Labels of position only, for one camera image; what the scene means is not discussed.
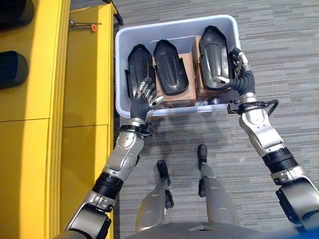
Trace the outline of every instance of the robotic hand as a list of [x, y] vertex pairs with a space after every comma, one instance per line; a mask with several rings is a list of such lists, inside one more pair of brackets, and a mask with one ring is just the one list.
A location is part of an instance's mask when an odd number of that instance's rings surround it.
[[[296, 224], [297, 229], [301, 231], [318, 226], [318, 189], [269, 122], [269, 116], [278, 105], [278, 101], [258, 101], [254, 75], [245, 54], [235, 49], [231, 57], [237, 65], [237, 79], [213, 77], [215, 81], [230, 86], [240, 95], [240, 102], [230, 102], [228, 112], [240, 115], [240, 126], [246, 131], [252, 145], [269, 168], [275, 184], [281, 186], [276, 195], [289, 221]], [[271, 104], [273, 106], [267, 113], [264, 108]]]
[[131, 119], [120, 128], [114, 151], [76, 213], [56, 239], [104, 239], [111, 225], [106, 213], [112, 211], [124, 181], [138, 162], [144, 137], [152, 135], [146, 123], [148, 111], [160, 104], [164, 97], [156, 98], [155, 85], [146, 77], [139, 86], [131, 105]]

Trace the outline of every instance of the black plastic part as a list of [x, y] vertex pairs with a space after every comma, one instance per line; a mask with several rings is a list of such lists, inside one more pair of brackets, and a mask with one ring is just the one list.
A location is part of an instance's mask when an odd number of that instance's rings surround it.
[[270, 110], [268, 111], [268, 117], [274, 112], [274, 110], [277, 108], [279, 101], [277, 99], [274, 99], [272, 101], [268, 102], [268, 105], [273, 105]]
[[140, 83], [150, 77], [151, 83], [156, 83], [155, 72], [153, 68], [153, 59], [150, 52], [142, 44], [133, 47], [128, 58], [129, 69], [126, 72], [126, 81], [128, 94], [131, 99], [134, 98], [139, 89]]
[[201, 170], [201, 163], [207, 162], [207, 147], [205, 144], [200, 144], [197, 148], [198, 169]]
[[204, 188], [204, 179], [200, 179], [199, 180], [199, 183], [198, 183], [198, 195], [201, 197], [201, 198], [204, 198], [205, 197], [205, 188]]
[[295, 210], [293, 209], [293, 207], [289, 203], [289, 201], [286, 198], [283, 191], [281, 189], [279, 189], [278, 191], [276, 191], [276, 195], [279, 199], [280, 206], [284, 210], [288, 220], [293, 224], [300, 224], [301, 222], [300, 222], [297, 214], [295, 213]]
[[183, 59], [176, 47], [167, 40], [160, 40], [154, 50], [155, 69], [163, 93], [175, 96], [188, 88], [188, 78]]
[[15, 51], [0, 52], [0, 89], [22, 84], [28, 75], [26, 59]]
[[271, 173], [297, 166], [294, 156], [287, 148], [281, 148], [262, 157]]
[[106, 216], [106, 219], [102, 225], [102, 228], [101, 230], [99, 231], [99, 234], [97, 235], [96, 239], [105, 239], [108, 232], [109, 232], [109, 228], [110, 228], [110, 225], [112, 223], [112, 220]]
[[228, 88], [213, 80], [213, 76], [225, 78], [233, 76], [232, 67], [228, 67], [230, 61], [228, 61], [227, 42], [223, 33], [215, 26], [208, 26], [200, 39], [199, 50], [204, 87], [213, 91]]
[[244, 71], [238, 79], [230, 79], [228, 86], [238, 91], [239, 95], [255, 93], [255, 77], [252, 71]]
[[170, 178], [169, 178], [168, 169], [167, 169], [165, 161], [159, 160], [157, 163], [157, 167], [158, 167], [160, 178], [167, 179], [167, 184], [169, 186], [170, 185]]
[[74, 231], [74, 232], [80, 233], [80, 234], [82, 234], [83, 236], [85, 236], [86, 239], [92, 239], [92, 237], [91, 237], [89, 234], [87, 234], [86, 232], [84, 232], [84, 231], [82, 231], [82, 230], [80, 230], [80, 229], [71, 228], [69, 231]]
[[113, 175], [102, 172], [95, 181], [93, 191], [105, 197], [116, 199], [123, 185], [123, 181]]
[[0, 30], [26, 25], [33, 16], [34, 5], [31, 0], [0, 1]]
[[170, 190], [165, 190], [165, 208], [169, 209], [169, 208], [173, 208], [174, 207], [174, 200], [173, 200], [173, 196], [171, 195]]

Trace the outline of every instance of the robot forearm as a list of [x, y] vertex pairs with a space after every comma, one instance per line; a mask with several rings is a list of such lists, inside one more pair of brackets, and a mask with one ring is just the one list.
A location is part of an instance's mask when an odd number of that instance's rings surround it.
[[[259, 102], [255, 94], [255, 79], [245, 55], [233, 51], [233, 60], [238, 65], [239, 77], [226, 79], [215, 76], [214, 80], [232, 87], [240, 94], [240, 102], [228, 105], [230, 113], [240, 115], [239, 124], [246, 131], [257, 153], [263, 158], [275, 184], [281, 187], [276, 192], [287, 218], [302, 229], [318, 225], [319, 192], [306, 171], [298, 165], [287, 149], [283, 139], [269, 122], [269, 115], [278, 104], [277, 100]], [[274, 106], [267, 113], [264, 108]]]
[[144, 123], [138, 118], [130, 119], [127, 129], [121, 131], [114, 151], [107, 164], [89, 191], [80, 207], [73, 215], [65, 232], [56, 239], [92, 238], [104, 239], [111, 220], [106, 212], [111, 212], [121, 187], [133, 171], [139, 152], [144, 145], [143, 136], [133, 129]]
[[[241, 104], [256, 101], [254, 93], [241, 96]], [[242, 113], [239, 124], [263, 158], [275, 184], [281, 186], [276, 194], [289, 221], [306, 230], [318, 225], [319, 192], [271, 126], [267, 112], [252, 108]]]

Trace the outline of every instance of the black cylindrical object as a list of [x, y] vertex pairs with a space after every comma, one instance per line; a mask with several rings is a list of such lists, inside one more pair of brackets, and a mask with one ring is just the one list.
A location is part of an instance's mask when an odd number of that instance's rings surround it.
[[240, 95], [255, 93], [255, 78], [251, 70], [244, 71], [238, 79], [230, 79], [228, 86], [238, 91]]
[[26, 25], [31, 22], [33, 16], [32, 0], [0, 1], [0, 29]]
[[93, 191], [105, 197], [116, 199], [123, 185], [123, 181], [109, 173], [102, 172], [95, 181]]
[[262, 157], [270, 172], [279, 171], [297, 166], [294, 156], [287, 148], [281, 148]]

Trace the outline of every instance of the yellow cabinet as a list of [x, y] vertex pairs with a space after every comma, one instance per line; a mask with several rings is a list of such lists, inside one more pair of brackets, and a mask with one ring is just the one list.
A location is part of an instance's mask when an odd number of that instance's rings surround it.
[[[113, 5], [70, 13], [70, 0], [32, 1], [29, 25], [0, 32], [0, 52], [15, 50], [29, 64], [22, 85], [0, 90], [0, 237], [6, 239], [57, 235], [113, 147]], [[68, 37], [69, 15], [102, 25]]]

